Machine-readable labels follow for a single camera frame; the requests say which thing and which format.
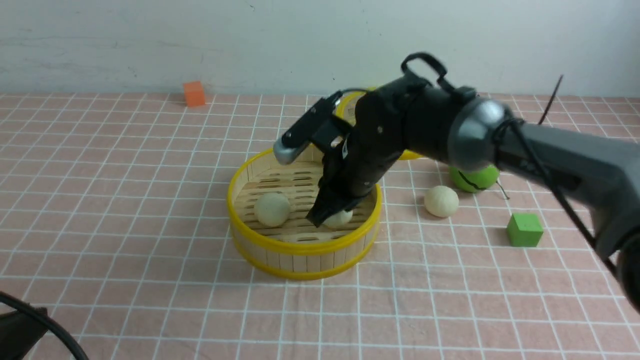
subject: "cable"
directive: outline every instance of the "cable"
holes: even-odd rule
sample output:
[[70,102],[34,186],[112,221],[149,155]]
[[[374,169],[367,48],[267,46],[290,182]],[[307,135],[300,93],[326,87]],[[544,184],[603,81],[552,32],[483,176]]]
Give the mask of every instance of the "cable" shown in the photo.
[[[510,128],[513,130],[513,133],[518,138],[518,141],[520,142],[520,145],[522,145],[522,148],[526,152],[527,156],[529,157],[529,159],[531,160],[533,165],[536,167],[536,171],[538,171],[540,173],[540,176],[542,177],[542,180],[544,180],[545,185],[547,186],[547,188],[549,190],[551,190],[551,192],[554,194],[554,197],[556,197],[556,200],[563,207],[563,209],[566,212],[566,214],[569,215],[569,218],[571,219],[573,224],[582,233],[582,235],[587,240],[587,242],[589,243],[591,248],[595,250],[595,245],[596,245],[595,238],[589,232],[589,230],[584,225],[584,223],[582,222],[580,217],[578,217],[578,214],[575,213],[575,210],[573,210],[573,208],[571,207],[569,202],[566,200],[566,197],[560,191],[560,189],[558,188],[556,183],[551,179],[551,176],[549,175],[548,170],[542,165],[542,161],[540,161],[539,157],[533,151],[533,148],[531,147],[531,144],[529,143],[529,141],[527,141],[527,139],[525,138],[524,134],[520,130],[520,125],[518,124],[518,122],[515,121],[515,119],[508,120],[508,122],[509,122]],[[602,261],[603,261],[604,265],[609,269],[609,271],[615,276],[616,275],[616,267],[613,265],[611,260],[603,259]]]
[[0,291],[0,302],[20,311],[51,331],[69,349],[76,360],[89,360],[80,344],[55,320],[39,313],[33,306]]

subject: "white wall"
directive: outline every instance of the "white wall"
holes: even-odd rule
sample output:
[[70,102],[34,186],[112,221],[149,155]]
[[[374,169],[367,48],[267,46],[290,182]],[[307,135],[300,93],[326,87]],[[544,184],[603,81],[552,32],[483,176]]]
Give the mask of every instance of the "white wall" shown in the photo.
[[324,94],[414,51],[481,91],[637,96],[640,0],[0,0],[0,91]]

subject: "orange cube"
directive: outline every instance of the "orange cube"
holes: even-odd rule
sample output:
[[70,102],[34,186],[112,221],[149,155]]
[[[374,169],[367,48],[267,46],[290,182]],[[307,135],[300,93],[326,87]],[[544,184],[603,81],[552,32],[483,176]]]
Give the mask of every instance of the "orange cube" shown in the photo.
[[188,107],[202,106],[205,104],[204,87],[199,81],[184,83],[184,98]]

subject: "wooden block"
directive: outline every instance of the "wooden block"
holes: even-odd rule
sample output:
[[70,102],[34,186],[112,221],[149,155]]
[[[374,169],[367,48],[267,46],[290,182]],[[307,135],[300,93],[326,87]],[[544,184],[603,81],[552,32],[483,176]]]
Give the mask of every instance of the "wooden block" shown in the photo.
[[204,97],[204,87],[199,81],[182,84],[184,88],[184,99],[188,107],[202,106],[206,103]]
[[515,247],[536,247],[544,230],[536,214],[513,213],[507,233],[512,246]]

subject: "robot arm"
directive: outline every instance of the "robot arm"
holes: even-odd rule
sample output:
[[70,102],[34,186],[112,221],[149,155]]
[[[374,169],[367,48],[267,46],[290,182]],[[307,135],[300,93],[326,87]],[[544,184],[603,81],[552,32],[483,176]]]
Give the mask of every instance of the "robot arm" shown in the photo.
[[[438,87],[408,68],[414,59],[438,73]],[[310,143],[324,153],[307,219],[320,226],[355,207],[405,149],[464,171],[494,164],[550,188],[561,203],[567,197],[589,209],[595,235],[579,229],[640,311],[640,146],[528,124],[473,88],[454,88],[444,66],[428,54],[409,55],[401,68],[403,77],[357,102],[353,127],[333,115],[342,96],[337,92],[320,99],[274,145],[282,164]],[[336,138],[342,141],[332,146]],[[617,251],[613,265],[609,258]]]

